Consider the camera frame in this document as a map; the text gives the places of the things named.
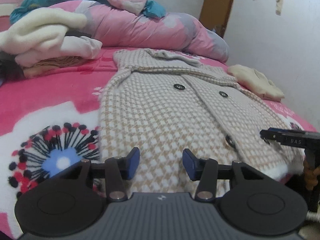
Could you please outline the brown wooden door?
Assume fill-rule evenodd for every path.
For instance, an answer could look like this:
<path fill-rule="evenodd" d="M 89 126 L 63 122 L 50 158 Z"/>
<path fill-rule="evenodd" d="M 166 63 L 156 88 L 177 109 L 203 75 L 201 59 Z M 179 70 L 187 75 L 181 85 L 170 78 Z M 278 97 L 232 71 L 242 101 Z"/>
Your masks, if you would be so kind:
<path fill-rule="evenodd" d="M 204 27 L 223 37 L 232 4 L 233 0 L 204 0 L 199 21 Z"/>

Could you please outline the beige white houndstooth cardigan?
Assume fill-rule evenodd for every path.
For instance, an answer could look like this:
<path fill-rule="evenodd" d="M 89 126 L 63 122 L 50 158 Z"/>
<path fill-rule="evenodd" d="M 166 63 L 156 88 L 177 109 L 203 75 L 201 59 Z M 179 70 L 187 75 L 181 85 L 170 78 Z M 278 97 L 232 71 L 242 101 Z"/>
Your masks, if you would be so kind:
<path fill-rule="evenodd" d="M 100 100 L 103 158 L 140 150 L 135 176 L 125 183 L 135 192 L 189 192 L 182 152 L 229 165 L 243 161 L 275 180 L 303 171 L 304 153 L 264 142 L 260 131 L 288 124 L 222 68 L 165 50 L 119 50 L 118 71 Z"/>

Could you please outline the pink bed headboard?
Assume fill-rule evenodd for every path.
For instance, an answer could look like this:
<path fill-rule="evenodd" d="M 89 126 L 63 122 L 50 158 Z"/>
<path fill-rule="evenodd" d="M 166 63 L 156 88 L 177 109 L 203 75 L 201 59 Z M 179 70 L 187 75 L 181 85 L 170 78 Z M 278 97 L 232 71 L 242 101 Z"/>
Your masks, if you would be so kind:
<path fill-rule="evenodd" d="M 10 28 L 10 14 L 19 7 L 23 0 L 1 0 L 0 2 L 0 30 L 5 31 Z"/>

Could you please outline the pink grey floral duvet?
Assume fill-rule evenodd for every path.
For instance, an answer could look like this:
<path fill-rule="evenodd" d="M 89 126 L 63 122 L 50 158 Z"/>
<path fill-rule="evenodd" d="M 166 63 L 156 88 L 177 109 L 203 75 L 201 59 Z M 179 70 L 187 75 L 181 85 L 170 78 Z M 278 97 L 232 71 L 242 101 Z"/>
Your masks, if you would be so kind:
<path fill-rule="evenodd" d="M 84 14 L 87 24 L 82 33 L 99 40 L 104 47 L 175 50 L 220 62 L 229 57 L 224 39 L 189 14 L 169 12 L 154 19 L 87 0 L 62 2 L 53 7 Z"/>

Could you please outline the folded tan garment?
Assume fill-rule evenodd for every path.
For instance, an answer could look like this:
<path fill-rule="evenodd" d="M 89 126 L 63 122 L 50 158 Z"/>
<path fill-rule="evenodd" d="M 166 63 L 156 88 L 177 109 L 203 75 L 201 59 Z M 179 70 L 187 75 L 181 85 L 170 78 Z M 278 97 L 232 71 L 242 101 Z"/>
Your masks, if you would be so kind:
<path fill-rule="evenodd" d="M 25 78 L 31 79 L 34 77 L 45 75 L 47 72 L 50 72 L 52 70 L 77 66 L 86 61 L 86 59 L 78 56 L 56 57 L 52 59 L 42 60 L 29 68 L 23 67 L 23 74 Z"/>

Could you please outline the person lying on bed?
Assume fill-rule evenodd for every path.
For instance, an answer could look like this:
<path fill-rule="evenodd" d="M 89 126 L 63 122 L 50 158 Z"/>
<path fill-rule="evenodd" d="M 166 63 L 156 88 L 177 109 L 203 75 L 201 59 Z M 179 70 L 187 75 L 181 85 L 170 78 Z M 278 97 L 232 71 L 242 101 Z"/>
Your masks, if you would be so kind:
<path fill-rule="evenodd" d="M 1 85 L 6 81 L 20 81 L 25 79 L 23 69 L 15 62 L 15 55 L 1 51 L 0 64 Z"/>

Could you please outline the white shirt under blanket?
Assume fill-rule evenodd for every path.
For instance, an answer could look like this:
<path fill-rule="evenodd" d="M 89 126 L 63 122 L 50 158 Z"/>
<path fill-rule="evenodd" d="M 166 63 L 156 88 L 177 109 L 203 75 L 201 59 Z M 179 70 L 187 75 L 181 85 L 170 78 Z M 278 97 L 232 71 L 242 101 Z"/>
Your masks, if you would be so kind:
<path fill-rule="evenodd" d="M 96 59 L 103 43 L 86 36 L 65 36 L 59 49 L 59 56 L 77 56 L 83 59 Z"/>

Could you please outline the folded cream garment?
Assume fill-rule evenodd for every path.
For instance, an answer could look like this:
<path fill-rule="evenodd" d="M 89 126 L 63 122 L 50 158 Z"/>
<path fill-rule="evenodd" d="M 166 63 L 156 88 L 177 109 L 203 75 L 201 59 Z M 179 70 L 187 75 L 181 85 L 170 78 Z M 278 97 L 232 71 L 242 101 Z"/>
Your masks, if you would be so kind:
<path fill-rule="evenodd" d="M 256 69 L 236 64 L 227 69 L 229 75 L 249 91 L 264 100 L 280 102 L 285 98 L 284 93 L 263 73 Z"/>

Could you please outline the white fleece blanket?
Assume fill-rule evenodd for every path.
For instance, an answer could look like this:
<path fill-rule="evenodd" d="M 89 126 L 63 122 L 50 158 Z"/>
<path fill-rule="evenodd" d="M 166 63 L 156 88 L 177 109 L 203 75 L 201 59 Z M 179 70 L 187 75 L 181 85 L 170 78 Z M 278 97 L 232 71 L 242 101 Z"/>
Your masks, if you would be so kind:
<path fill-rule="evenodd" d="M 47 52 L 62 44 L 67 31 L 81 30 L 86 24 L 84 14 L 61 8 L 35 9 L 1 32 L 1 51 L 11 55 L 31 49 Z"/>

